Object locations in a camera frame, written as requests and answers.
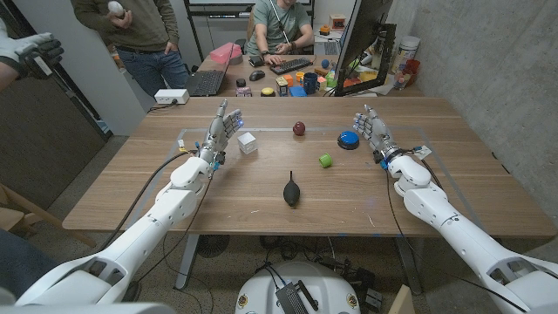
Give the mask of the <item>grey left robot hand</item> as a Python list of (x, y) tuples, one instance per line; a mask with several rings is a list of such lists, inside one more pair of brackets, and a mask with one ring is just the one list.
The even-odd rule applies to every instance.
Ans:
[(228, 140), (243, 126), (241, 110), (236, 109), (226, 114), (227, 106), (228, 101), (224, 99), (206, 131), (198, 153), (198, 157), (209, 164), (214, 163), (217, 155), (225, 151)]

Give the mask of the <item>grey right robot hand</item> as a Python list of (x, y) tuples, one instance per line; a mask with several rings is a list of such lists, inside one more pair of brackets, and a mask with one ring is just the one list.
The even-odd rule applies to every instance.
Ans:
[(377, 112), (368, 105), (364, 105), (364, 110), (365, 113), (356, 113), (353, 128), (369, 141), (374, 161), (388, 166), (395, 158), (401, 156), (404, 150), (397, 145), (390, 129), (379, 118)]

